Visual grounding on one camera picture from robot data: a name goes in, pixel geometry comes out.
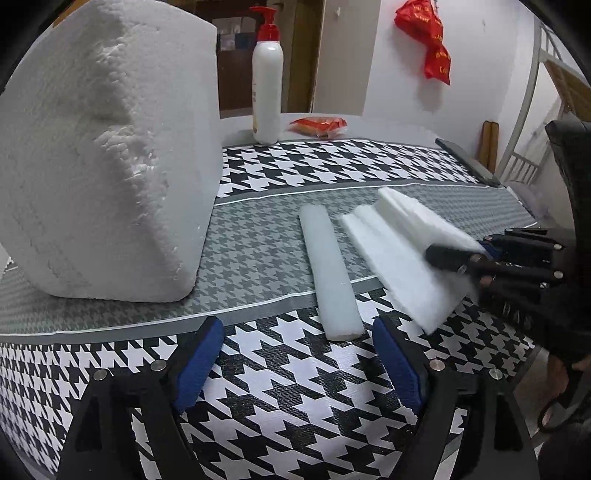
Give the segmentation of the person's right hand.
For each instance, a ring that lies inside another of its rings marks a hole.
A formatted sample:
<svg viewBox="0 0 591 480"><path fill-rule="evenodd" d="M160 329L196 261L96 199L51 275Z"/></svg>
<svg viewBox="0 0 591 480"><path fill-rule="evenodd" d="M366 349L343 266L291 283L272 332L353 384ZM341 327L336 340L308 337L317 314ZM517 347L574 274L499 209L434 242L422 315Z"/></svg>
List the person's right hand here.
<svg viewBox="0 0 591 480"><path fill-rule="evenodd" d="M576 423L590 423L590 356L565 363L548 357L547 386L549 401L537 418L540 432L551 434Z"/></svg>

